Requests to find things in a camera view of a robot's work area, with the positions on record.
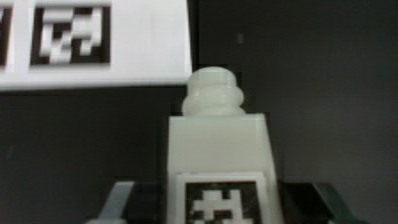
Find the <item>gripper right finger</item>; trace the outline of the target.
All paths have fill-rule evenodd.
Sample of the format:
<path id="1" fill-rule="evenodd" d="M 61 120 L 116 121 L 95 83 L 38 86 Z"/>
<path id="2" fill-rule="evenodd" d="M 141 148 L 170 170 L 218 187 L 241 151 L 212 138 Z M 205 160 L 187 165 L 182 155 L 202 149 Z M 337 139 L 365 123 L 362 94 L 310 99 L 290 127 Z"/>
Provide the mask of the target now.
<path id="1" fill-rule="evenodd" d="M 287 224 L 370 224 L 330 183 L 280 183 Z"/>

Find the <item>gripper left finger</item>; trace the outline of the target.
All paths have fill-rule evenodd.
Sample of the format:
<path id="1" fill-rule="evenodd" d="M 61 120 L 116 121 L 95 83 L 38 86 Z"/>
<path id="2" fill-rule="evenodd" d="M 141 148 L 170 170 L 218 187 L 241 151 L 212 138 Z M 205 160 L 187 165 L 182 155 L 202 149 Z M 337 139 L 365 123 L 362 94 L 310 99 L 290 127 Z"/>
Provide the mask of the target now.
<path id="1" fill-rule="evenodd" d="M 163 196 L 159 182 L 118 181 L 100 214 L 86 224 L 163 224 Z"/>

